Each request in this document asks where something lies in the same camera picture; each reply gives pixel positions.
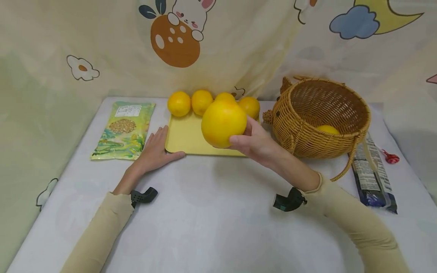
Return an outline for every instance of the snack package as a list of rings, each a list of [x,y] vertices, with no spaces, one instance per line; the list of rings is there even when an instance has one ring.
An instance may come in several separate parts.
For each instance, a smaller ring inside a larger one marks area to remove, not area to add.
[[[370,207],[381,207],[398,214],[396,199],[379,150],[369,133],[366,139],[358,145],[352,168],[361,203]]]
[[[144,147],[154,108],[154,103],[115,102],[91,160],[137,159]]]

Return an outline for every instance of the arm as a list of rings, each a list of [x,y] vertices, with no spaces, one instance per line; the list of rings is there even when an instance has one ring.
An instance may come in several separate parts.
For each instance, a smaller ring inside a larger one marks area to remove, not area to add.
[[[395,237],[370,208],[281,148],[256,121],[248,117],[244,135],[232,136],[229,141],[231,149],[301,190],[307,206],[331,218],[347,233],[358,249],[365,272],[410,272]]]
[[[164,149],[168,127],[151,134],[140,157],[126,170],[112,193],[107,193],[90,224],[79,238],[61,273],[98,273],[101,271],[115,240],[134,209],[130,193],[147,172],[185,156],[184,152],[166,154]]]

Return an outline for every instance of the nutrition label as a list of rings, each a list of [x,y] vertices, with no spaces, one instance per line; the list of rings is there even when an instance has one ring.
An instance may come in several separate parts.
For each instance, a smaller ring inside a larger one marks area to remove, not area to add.
[[[357,152],[354,158],[354,171],[357,173],[360,180],[361,188],[363,190],[377,190],[381,191],[378,178],[384,187],[384,191],[391,194],[392,187],[388,181],[387,173],[385,172],[384,165],[382,164],[381,157],[379,155],[378,148],[373,142],[371,136],[367,134],[366,136],[367,147],[371,156],[368,159],[366,152],[364,151],[364,145],[360,143],[357,147]],[[372,160],[377,168],[377,173],[374,172],[368,160]]]
[[[141,105],[120,106],[115,117],[137,117],[141,111]]]

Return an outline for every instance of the white tablecloth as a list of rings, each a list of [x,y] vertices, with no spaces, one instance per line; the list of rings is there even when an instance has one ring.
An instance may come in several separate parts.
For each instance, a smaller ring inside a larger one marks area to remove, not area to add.
[[[167,124],[166,99],[109,97],[102,103],[9,273],[59,272],[105,193],[114,189],[124,160],[90,161],[115,101],[155,102],[154,132]],[[274,102],[262,102],[261,111]],[[372,110],[375,143],[400,156],[386,171],[399,215],[375,211],[395,234],[413,272],[436,272],[437,207],[401,155],[381,115]],[[347,157],[307,160],[334,177]],[[339,183],[357,195],[353,174]],[[307,208],[282,212],[275,194],[291,186],[247,158],[187,156],[145,176],[137,190],[159,191],[140,204],[108,258],[104,272],[362,272],[357,250],[329,219]]]

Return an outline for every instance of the wicker basket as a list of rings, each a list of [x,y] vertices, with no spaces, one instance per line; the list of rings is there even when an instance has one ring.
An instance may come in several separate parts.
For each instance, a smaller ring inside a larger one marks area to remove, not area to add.
[[[280,145],[297,157],[335,158],[349,153],[341,178],[352,165],[358,144],[370,126],[370,109],[365,101],[344,83],[296,76],[292,84],[282,80],[281,96],[273,110],[263,113],[265,123],[273,124]],[[333,135],[316,127],[331,125]]]

